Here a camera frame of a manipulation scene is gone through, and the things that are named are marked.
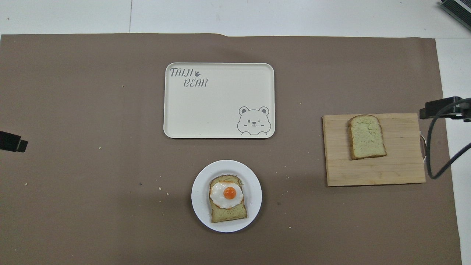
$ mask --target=white plate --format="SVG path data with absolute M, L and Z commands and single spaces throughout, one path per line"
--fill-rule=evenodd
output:
M 247 218 L 211 223 L 209 184 L 220 175 L 236 175 L 242 181 Z M 255 173 L 246 165 L 233 160 L 220 160 L 207 165 L 196 177 L 191 189 L 191 203 L 200 221 L 219 232 L 235 232 L 248 226 L 257 216 L 262 204 L 262 188 Z
M 264 63 L 171 63 L 163 109 L 171 138 L 268 138 L 275 73 Z

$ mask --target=white surface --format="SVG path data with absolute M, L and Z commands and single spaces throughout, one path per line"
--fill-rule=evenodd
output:
M 211 223 L 209 184 L 221 175 L 236 175 L 242 181 L 247 218 Z M 207 165 L 196 177 L 191 189 L 191 203 L 200 221 L 219 232 L 235 232 L 248 226 L 257 216 L 262 204 L 262 189 L 255 173 L 246 165 L 233 160 L 220 160 Z
M 165 71 L 163 112 L 171 138 L 268 138 L 275 132 L 273 68 L 172 63 Z
M 0 0 L 0 34 L 128 32 L 129 0 Z
M 469 38 L 439 0 L 133 0 L 131 32 Z
M 443 97 L 471 98 L 471 39 L 437 40 Z M 471 142 L 471 123 L 447 119 L 450 157 Z M 471 264 L 471 150 L 451 165 L 463 264 Z
M 439 2 L 133 0 L 131 11 L 131 0 L 0 0 L 0 34 L 126 33 L 130 30 L 225 35 L 450 38 L 437 40 L 444 96 L 469 97 L 471 32 L 440 10 Z M 469 142 L 469 128 L 469 123 L 447 121 L 450 154 Z M 471 222 L 466 209 L 466 205 L 471 205 L 469 161 L 468 153 L 452 165 L 464 265 L 471 265 L 468 251 L 471 249 Z

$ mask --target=bear face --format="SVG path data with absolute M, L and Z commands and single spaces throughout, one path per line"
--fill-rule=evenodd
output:
M 267 135 L 271 129 L 268 120 L 268 108 L 249 109 L 242 107 L 239 109 L 240 119 L 237 128 L 242 135 Z

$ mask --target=black cable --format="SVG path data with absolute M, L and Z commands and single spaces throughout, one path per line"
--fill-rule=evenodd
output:
M 465 147 L 463 147 L 461 150 L 458 151 L 439 171 L 436 175 L 432 174 L 432 168 L 430 166 L 430 145 L 431 145 L 431 139 L 432 139 L 432 130 L 433 126 L 435 125 L 435 122 L 440 118 L 442 114 L 447 112 L 451 107 L 454 107 L 456 105 L 459 105 L 461 103 L 469 102 L 471 103 L 471 98 L 467 99 L 462 99 L 458 100 L 456 102 L 450 103 L 446 106 L 444 106 L 441 110 L 437 112 L 437 114 L 433 117 L 432 122 L 430 122 L 429 126 L 429 133 L 427 135 L 427 144 L 425 145 L 425 156 L 426 156 L 426 166 L 427 166 L 427 173 L 429 174 L 429 177 L 431 179 L 438 179 L 445 170 L 447 170 L 455 160 L 458 159 L 462 154 L 464 154 L 467 150 L 471 148 L 471 142 L 467 144 Z

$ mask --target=bread on cutting board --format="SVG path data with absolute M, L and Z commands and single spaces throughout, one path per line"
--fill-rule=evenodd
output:
M 350 155 L 353 160 L 387 155 L 380 122 L 373 115 L 358 115 L 349 120 Z

